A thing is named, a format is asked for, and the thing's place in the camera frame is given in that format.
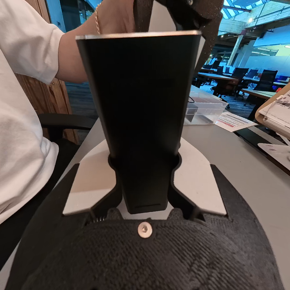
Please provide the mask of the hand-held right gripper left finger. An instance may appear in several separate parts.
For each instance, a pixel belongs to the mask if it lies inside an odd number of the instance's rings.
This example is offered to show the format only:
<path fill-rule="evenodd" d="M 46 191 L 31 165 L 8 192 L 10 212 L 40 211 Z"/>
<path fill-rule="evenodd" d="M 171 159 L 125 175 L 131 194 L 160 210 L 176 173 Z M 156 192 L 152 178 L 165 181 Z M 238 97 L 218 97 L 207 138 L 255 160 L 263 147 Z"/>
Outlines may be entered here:
<path fill-rule="evenodd" d="M 122 201 L 120 179 L 111 167 L 106 140 L 94 147 L 79 163 L 63 215 L 89 212 L 107 215 Z"/>

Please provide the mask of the wooden office desk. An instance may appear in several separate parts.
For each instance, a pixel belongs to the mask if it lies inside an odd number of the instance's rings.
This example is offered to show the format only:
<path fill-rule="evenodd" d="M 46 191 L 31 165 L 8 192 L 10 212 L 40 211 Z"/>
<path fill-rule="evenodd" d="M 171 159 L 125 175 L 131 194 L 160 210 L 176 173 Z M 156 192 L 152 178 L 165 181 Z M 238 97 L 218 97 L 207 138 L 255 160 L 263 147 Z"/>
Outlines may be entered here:
<path fill-rule="evenodd" d="M 228 81 L 231 84 L 237 85 L 239 83 L 239 80 L 236 78 L 232 78 L 229 76 L 223 76 L 223 75 L 219 75 L 219 74 L 213 74 L 213 73 L 201 73 L 199 72 L 197 74 L 197 77 L 201 80 L 205 80 L 205 79 L 214 79 L 214 80 L 223 80 L 223 81 Z"/>

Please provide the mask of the white card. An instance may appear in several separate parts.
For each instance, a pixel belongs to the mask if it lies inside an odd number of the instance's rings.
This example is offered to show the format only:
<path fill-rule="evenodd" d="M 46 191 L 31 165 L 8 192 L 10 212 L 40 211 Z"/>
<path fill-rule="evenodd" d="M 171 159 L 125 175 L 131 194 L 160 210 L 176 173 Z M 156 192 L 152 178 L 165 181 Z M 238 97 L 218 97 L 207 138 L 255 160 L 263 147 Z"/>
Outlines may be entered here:
<path fill-rule="evenodd" d="M 288 145 L 277 145 L 268 143 L 258 143 L 262 149 L 269 156 L 274 158 L 279 164 L 290 170 L 290 147 Z"/>

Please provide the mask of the person's left forearm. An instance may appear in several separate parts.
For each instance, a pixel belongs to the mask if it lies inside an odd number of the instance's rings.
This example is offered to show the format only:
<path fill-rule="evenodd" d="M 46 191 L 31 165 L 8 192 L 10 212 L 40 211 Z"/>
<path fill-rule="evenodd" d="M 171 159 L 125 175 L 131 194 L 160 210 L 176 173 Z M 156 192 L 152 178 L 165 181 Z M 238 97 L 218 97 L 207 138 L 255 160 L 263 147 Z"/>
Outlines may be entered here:
<path fill-rule="evenodd" d="M 97 5 L 94 13 L 81 26 L 65 33 L 61 37 L 58 49 L 59 69 L 55 76 L 57 79 L 79 84 L 88 82 L 75 38 L 83 35 L 100 35 L 97 19 L 99 6 L 100 4 Z"/>

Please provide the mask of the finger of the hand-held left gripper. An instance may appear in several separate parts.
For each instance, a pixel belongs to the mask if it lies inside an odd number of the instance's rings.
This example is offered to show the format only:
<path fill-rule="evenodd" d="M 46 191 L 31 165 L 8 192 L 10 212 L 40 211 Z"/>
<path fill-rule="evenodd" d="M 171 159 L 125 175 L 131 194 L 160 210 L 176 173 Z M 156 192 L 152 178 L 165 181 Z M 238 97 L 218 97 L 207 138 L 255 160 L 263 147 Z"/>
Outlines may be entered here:
<path fill-rule="evenodd" d="M 205 44 L 205 38 L 203 36 L 201 36 L 200 38 L 200 42 L 199 42 L 199 46 L 198 46 L 198 50 L 197 50 L 197 55 L 196 55 L 196 60 L 195 60 L 195 69 L 197 67 L 197 63 L 198 63 L 198 60 L 200 58 L 200 55 L 202 53 L 202 49 L 204 47 L 204 44 Z"/>
<path fill-rule="evenodd" d="M 153 2 L 148 31 L 149 32 L 176 31 L 176 25 L 167 7 L 160 4 L 158 1 Z"/>

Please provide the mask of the white t-shirt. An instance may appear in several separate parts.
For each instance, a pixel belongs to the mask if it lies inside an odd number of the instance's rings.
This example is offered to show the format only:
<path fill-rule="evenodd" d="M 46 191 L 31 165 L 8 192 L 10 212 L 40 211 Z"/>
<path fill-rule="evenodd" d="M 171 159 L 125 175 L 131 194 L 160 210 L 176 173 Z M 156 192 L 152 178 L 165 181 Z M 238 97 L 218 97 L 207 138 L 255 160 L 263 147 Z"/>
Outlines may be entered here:
<path fill-rule="evenodd" d="M 55 167 L 59 147 L 43 137 L 15 73 L 49 84 L 62 35 L 26 1 L 0 1 L 0 223 L 38 194 Z"/>

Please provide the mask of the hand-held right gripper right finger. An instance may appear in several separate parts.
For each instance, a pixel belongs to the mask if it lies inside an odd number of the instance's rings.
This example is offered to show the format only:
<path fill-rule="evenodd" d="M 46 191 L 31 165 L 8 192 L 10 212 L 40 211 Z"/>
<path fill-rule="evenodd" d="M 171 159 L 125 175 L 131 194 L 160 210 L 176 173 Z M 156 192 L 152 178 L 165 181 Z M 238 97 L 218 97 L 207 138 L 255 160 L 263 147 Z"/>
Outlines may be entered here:
<path fill-rule="evenodd" d="M 172 171 L 168 201 L 187 220 L 204 220 L 204 215 L 226 217 L 213 170 L 207 158 L 185 139 L 180 139 L 178 163 Z"/>

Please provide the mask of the clear plastic bin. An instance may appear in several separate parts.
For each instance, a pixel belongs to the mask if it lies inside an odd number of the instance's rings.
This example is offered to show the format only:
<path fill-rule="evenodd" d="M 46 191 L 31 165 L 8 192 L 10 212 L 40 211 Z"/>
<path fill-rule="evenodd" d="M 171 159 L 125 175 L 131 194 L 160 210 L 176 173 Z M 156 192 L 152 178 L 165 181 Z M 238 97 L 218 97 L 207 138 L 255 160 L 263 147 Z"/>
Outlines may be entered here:
<path fill-rule="evenodd" d="M 191 124 L 187 124 L 187 122 L 184 121 L 185 126 L 215 124 L 228 105 L 228 103 L 224 102 L 222 99 L 196 86 L 191 86 L 188 102 L 197 105 L 198 110 Z"/>

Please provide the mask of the paper sheet on table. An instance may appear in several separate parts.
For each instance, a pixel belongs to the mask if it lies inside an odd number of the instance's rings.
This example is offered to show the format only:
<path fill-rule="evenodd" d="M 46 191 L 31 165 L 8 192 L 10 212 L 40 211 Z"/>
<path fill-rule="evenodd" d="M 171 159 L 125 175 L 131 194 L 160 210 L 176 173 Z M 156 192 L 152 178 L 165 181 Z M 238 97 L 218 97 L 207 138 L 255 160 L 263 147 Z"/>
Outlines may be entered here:
<path fill-rule="evenodd" d="M 219 116 L 219 118 L 215 122 L 215 125 L 229 132 L 236 132 L 241 129 L 246 129 L 252 126 L 258 126 L 257 123 L 252 122 L 243 117 L 240 117 L 238 115 L 232 114 L 228 111 L 223 112 Z"/>

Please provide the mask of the black office chair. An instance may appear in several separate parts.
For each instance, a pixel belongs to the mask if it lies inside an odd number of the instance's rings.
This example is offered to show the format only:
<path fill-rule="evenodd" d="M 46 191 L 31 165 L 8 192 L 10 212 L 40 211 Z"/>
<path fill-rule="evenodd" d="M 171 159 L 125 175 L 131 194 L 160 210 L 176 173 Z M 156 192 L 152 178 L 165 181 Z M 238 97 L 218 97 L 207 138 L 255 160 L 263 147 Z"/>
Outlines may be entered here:
<path fill-rule="evenodd" d="M 235 68 L 233 74 L 231 75 L 232 78 L 237 79 L 238 82 L 234 87 L 234 96 L 235 98 L 238 97 L 241 89 L 246 89 L 248 88 L 248 81 L 243 80 L 245 75 L 248 72 L 248 68 Z"/>
<path fill-rule="evenodd" d="M 278 71 L 264 69 L 263 73 L 261 74 L 260 80 L 254 90 L 273 92 L 273 85 L 277 72 Z"/>

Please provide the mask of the person's left hand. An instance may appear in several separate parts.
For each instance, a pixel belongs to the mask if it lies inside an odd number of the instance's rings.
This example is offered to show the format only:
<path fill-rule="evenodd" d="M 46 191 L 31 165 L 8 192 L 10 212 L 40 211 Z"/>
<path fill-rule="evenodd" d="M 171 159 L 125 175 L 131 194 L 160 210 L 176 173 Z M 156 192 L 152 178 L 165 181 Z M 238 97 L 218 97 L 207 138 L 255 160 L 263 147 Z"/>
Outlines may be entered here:
<path fill-rule="evenodd" d="M 101 34 L 135 32 L 134 0 L 104 0 L 97 9 Z"/>

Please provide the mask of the wooden pillar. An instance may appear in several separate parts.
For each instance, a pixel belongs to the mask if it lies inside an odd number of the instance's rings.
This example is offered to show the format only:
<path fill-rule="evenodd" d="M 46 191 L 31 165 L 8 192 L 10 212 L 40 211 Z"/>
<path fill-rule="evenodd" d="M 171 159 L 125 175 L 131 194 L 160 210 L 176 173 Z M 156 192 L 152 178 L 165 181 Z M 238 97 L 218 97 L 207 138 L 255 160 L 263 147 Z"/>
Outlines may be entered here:
<path fill-rule="evenodd" d="M 44 0 L 26 0 L 26 2 L 32 6 L 46 22 L 50 23 L 47 5 Z M 51 84 L 46 85 L 32 77 L 20 74 L 15 75 L 37 114 L 72 114 L 67 89 L 63 81 L 54 78 Z M 63 133 L 63 137 L 78 144 L 78 135 L 73 129 L 66 129 Z"/>

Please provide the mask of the black usb hub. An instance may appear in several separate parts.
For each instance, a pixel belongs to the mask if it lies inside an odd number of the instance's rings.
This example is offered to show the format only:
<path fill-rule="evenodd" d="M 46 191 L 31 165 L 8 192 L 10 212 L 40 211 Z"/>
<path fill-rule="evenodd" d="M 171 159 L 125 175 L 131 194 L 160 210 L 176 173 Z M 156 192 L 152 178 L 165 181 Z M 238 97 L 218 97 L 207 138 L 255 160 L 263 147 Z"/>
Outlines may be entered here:
<path fill-rule="evenodd" d="M 168 202 L 186 219 L 200 213 L 173 175 L 201 39 L 197 30 L 76 37 L 116 177 L 96 214 L 122 198 L 130 214 Z"/>

